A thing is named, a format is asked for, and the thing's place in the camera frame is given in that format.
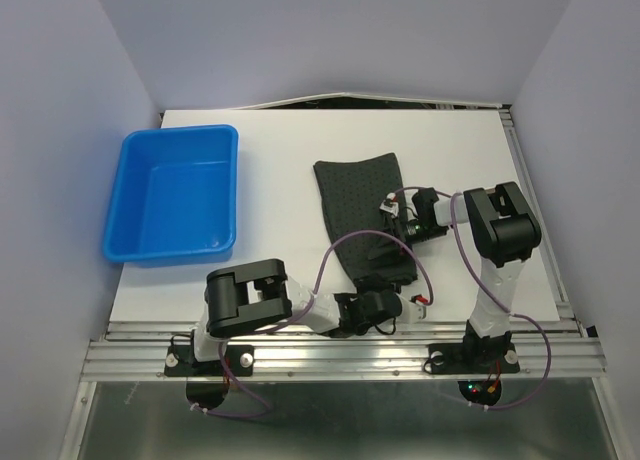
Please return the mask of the black dotted skirt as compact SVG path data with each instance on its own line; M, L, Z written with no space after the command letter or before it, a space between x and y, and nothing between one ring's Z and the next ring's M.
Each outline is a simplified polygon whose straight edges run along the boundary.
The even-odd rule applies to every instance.
M355 231L388 231L379 206L403 186L395 154L356 162L318 161L313 170L331 242ZM417 279L415 262L381 236L360 234L342 242L335 253L354 283L377 277L405 286Z

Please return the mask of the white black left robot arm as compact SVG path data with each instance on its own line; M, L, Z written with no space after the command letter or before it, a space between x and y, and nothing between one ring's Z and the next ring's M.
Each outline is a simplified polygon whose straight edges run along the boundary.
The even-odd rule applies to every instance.
M387 321L414 323L422 313L393 288L318 295L289 276L279 259L209 273L204 301L187 357L202 374L221 366L223 343L234 337L301 324L322 336L349 338Z

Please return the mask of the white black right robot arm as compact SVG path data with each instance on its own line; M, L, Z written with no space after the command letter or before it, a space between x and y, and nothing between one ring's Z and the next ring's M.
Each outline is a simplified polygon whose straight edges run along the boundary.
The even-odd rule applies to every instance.
M454 233L459 253L478 285L460 346L463 364L482 370L509 349L510 318L519 276L541 243L541 227L514 182L452 195L415 187L414 216L403 219L399 189L379 205L385 231L403 244Z

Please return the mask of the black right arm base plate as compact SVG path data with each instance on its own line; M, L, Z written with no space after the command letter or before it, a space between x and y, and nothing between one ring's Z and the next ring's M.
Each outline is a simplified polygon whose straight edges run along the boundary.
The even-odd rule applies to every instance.
M474 376L489 373L515 374L520 372L515 347L488 352L467 352L461 343L434 343L427 346L427 357L422 371L431 375Z

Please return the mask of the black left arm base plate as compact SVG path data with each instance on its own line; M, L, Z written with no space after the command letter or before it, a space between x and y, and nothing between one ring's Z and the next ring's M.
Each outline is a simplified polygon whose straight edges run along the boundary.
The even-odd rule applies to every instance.
M227 367L236 377L250 377L253 374L253 346L230 345L226 348L225 359ZM224 374L220 360L199 362L190 345L170 345L167 350L164 365L166 377L219 377Z

